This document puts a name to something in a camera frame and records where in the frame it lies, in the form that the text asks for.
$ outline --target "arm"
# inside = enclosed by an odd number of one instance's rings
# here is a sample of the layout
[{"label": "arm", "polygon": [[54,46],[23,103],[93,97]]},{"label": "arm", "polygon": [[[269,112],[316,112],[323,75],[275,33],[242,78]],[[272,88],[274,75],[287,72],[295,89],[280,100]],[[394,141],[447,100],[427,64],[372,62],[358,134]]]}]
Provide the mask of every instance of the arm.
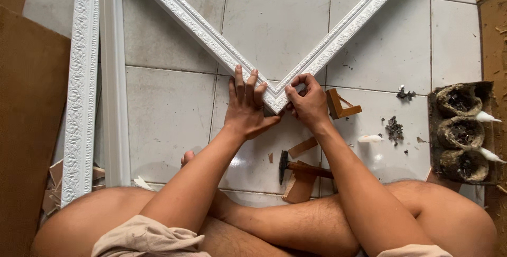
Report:
[{"label": "arm", "polygon": [[[304,83],[298,94],[293,86]],[[335,177],[339,199],[352,232],[369,256],[409,244],[433,245],[415,218],[354,154],[327,115],[326,94],[310,74],[285,89],[288,110],[312,131]]]},{"label": "arm", "polygon": [[283,115],[264,117],[262,94],[267,84],[254,90],[257,76],[254,70],[244,84],[242,68],[236,66],[236,79],[229,80],[224,127],[148,202],[140,215],[167,227],[199,231],[220,179],[241,145],[277,124]]}]

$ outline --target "person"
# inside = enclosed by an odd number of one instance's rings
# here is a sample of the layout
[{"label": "person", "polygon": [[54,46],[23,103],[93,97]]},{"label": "person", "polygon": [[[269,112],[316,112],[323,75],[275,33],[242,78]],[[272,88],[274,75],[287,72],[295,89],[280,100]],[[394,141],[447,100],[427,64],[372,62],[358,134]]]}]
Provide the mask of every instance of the person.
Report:
[{"label": "person", "polygon": [[[383,185],[333,127],[326,95],[310,74],[285,91],[287,110],[317,139],[339,194],[299,204],[241,206],[217,190],[241,145],[277,124],[265,117],[254,70],[229,81],[219,134],[161,189],[110,188],[84,195],[50,218],[35,256],[493,256],[495,226],[475,203],[432,183]],[[294,86],[306,85],[297,93]]]}]

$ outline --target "wooden hammer handle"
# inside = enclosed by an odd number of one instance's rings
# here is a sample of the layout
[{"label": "wooden hammer handle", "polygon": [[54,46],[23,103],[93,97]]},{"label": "wooden hammer handle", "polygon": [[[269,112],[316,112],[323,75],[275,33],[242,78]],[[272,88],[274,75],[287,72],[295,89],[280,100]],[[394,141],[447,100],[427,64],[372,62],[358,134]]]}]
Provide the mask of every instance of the wooden hammer handle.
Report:
[{"label": "wooden hammer handle", "polygon": [[334,179],[333,173],[331,173],[331,170],[322,169],[320,167],[307,166],[307,165],[302,165],[302,164],[298,164],[298,163],[295,163],[295,162],[289,162],[287,164],[287,169],[293,170],[293,171],[294,170],[296,170],[296,171],[302,171],[302,172],[305,172],[305,173],[308,173],[308,174],[312,174],[312,175],[315,175],[315,176],[320,176],[320,177],[324,177],[324,178]]}]

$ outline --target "hammer head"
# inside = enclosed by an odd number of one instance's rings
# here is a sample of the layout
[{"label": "hammer head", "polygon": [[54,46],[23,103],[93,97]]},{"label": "hammer head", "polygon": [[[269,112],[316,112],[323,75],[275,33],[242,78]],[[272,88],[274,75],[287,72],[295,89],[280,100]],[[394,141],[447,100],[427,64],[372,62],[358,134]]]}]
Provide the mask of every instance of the hammer head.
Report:
[{"label": "hammer head", "polygon": [[282,155],[280,156],[280,164],[278,165],[278,170],[280,171],[280,185],[283,182],[283,175],[285,174],[285,170],[287,169],[288,164],[288,152],[282,150]]}]

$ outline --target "hammer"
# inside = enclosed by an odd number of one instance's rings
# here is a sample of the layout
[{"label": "hammer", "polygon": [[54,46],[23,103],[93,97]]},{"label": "hammer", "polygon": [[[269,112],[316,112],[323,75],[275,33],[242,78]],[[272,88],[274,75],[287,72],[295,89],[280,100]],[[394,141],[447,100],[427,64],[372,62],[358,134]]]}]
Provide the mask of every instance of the hammer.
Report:
[{"label": "hammer", "polygon": [[285,174],[285,170],[297,170],[297,171],[303,171],[308,174],[312,174],[315,176],[320,176],[324,178],[334,179],[333,173],[331,173],[331,170],[322,169],[320,167],[315,166],[307,166],[298,164],[295,162],[291,162],[288,160],[288,152],[285,150],[282,150],[282,155],[280,156],[280,165],[278,166],[278,169],[280,170],[280,185],[283,182],[283,175]]}]

